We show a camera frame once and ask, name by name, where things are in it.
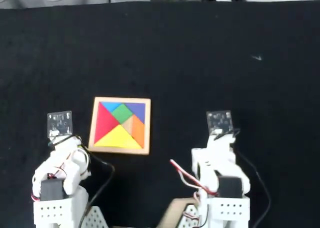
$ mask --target yellow triangle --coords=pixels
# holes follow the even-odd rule
[[[142,149],[132,136],[119,124],[102,137],[94,146],[119,147],[127,149]]]

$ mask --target wooden frame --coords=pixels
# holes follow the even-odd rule
[[[129,148],[109,147],[109,146],[94,146],[97,117],[98,117],[98,106],[99,106],[100,102],[143,103],[143,104],[145,104],[144,146],[143,146],[143,149],[129,149]],[[144,155],[149,154],[149,149],[150,149],[150,118],[151,118],[151,100],[150,99],[95,97],[94,105],[93,105],[93,112],[92,112],[92,121],[91,121],[88,149],[90,151],[95,151],[95,152],[144,154]]]

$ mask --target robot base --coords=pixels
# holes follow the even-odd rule
[[[34,202],[34,223],[37,228],[78,228],[87,202],[88,193],[81,186],[78,186],[74,195],[67,199]],[[90,209],[81,227],[108,228],[97,206]]]

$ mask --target blue triangle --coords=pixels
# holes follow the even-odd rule
[[[112,112],[121,104],[119,102],[101,102],[101,103],[106,109],[108,109],[109,112]]]

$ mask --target white bracket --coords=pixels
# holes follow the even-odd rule
[[[92,206],[88,215],[84,218],[82,228],[109,228],[104,215],[98,206]]]
[[[243,198],[209,198],[212,219],[218,220],[250,220],[250,199]]]

